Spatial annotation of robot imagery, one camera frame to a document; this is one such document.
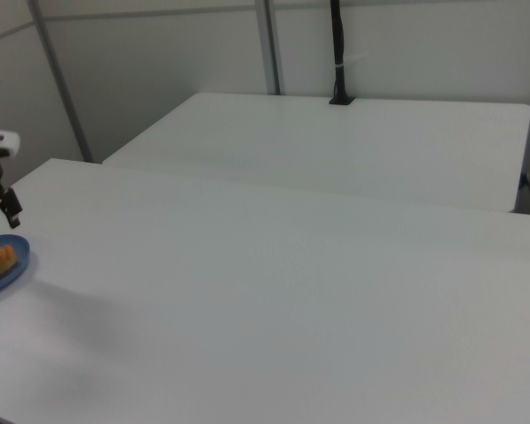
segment plate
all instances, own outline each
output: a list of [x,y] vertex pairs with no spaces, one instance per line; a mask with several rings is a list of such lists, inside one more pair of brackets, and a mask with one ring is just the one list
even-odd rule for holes
[[0,290],[8,284],[13,283],[26,270],[29,263],[29,242],[20,236],[13,234],[0,235],[0,247],[4,245],[11,245],[18,256],[18,261],[7,272],[0,276]]

